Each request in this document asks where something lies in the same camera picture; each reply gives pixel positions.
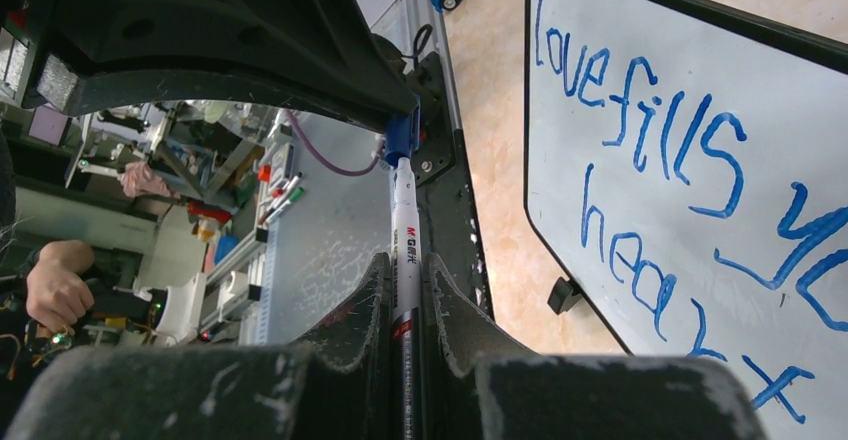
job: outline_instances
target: wire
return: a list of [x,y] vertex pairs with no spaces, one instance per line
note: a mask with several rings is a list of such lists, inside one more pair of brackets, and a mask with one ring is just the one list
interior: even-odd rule
[[6,374],[7,380],[14,380],[15,379],[15,367],[17,367],[17,363],[18,363],[18,355],[21,354],[21,349],[22,349],[21,341],[18,340],[18,337],[16,337],[15,335],[13,335],[11,333],[4,333],[4,334],[0,335],[0,339],[2,339],[2,338],[11,338],[12,340],[15,341],[15,356],[12,357],[12,363],[9,366],[9,373]]
[[421,28],[415,32],[415,38],[412,40],[412,55],[401,55],[403,58],[412,59],[413,68],[418,68],[418,57],[424,53],[424,49],[427,47],[427,42],[430,41],[431,35],[433,35],[433,26],[429,23],[422,25]]
[[312,145],[312,142],[310,142],[309,139],[306,138],[306,134],[303,133],[303,130],[300,128],[300,122],[297,120],[297,117],[294,116],[291,110],[286,110],[286,116],[288,117],[289,122],[291,123],[292,130],[294,130],[295,135],[300,138],[300,141],[303,142],[303,146],[306,147],[306,150],[308,150],[309,153],[311,153],[312,156],[315,157],[315,160],[318,160],[321,165],[324,165],[325,167],[327,167],[327,169],[334,173],[338,173],[339,175],[344,175],[346,177],[360,177],[371,172],[371,170],[374,170],[374,167],[380,160],[380,156],[383,152],[383,145],[385,145],[385,140],[382,138],[377,144],[376,150],[371,155],[371,163],[369,163],[368,166],[364,169],[345,170],[343,168],[337,167],[333,165],[329,160],[324,158],[324,156],[321,155],[318,150],[315,149],[315,147]]

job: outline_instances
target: black cable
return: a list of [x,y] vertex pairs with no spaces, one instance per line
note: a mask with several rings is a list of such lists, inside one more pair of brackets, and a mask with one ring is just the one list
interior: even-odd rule
[[412,55],[401,55],[403,58],[412,59],[413,68],[418,68],[418,57],[424,53],[424,49],[427,48],[427,42],[430,41],[430,36],[432,35],[433,26],[429,23],[422,25],[421,28],[415,32],[415,38],[412,39]]

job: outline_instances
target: toy car wheel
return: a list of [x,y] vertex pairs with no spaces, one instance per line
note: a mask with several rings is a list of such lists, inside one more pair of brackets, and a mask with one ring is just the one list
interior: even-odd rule
[[451,11],[459,6],[459,0],[439,0],[442,10]]

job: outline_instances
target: orange object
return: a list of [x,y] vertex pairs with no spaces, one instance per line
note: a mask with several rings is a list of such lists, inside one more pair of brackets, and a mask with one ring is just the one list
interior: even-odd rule
[[262,165],[259,168],[259,181],[265,183],[271,181],[271,165]]

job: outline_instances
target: pink cloth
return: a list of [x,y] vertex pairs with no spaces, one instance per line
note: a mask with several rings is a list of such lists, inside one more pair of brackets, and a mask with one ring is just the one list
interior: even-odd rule
[[163,197],[177,197],[171,192],[165,180],[153,173],[145,162],[128,163],[125,173],[121,176],[121,186],[124,187],[124,195],[135,198],[141,195],[154,194]]

